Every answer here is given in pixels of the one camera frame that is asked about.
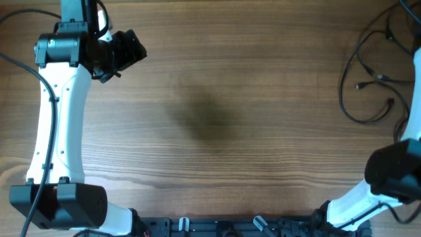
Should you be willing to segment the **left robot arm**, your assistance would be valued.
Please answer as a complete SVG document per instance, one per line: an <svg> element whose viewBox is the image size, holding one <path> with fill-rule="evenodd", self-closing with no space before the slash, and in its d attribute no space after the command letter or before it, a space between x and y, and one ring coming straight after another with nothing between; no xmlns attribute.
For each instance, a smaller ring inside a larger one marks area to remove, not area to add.
<svg viewBox="0 0 421 237"><path fill-rule="evenodd" d="M134 209L112 204L105 189L86 184L82 164L84 108L91 83L107 82L144 59L132 30L110 32L101 1L62 1L51 33L34 47L41 83L34 156L23 185L12 186L11 205L45 230L74 230L77 236L151 235Z"/></svg>

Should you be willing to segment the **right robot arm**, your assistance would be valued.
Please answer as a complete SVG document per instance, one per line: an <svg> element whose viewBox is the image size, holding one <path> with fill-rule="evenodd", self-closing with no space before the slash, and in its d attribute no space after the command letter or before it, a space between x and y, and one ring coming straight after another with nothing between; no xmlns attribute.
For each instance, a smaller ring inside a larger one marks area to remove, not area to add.
<svg viewBox="0 0 421 237"><path fill-rule="evenodd" d="M370 156L364 179L344 196L327 201L314 211L309 236L362 236L362 226L386 209L398 223L409 224L394 208L420 200L420 50L414 53L415 85L409 120L400 142Z"/></svg>

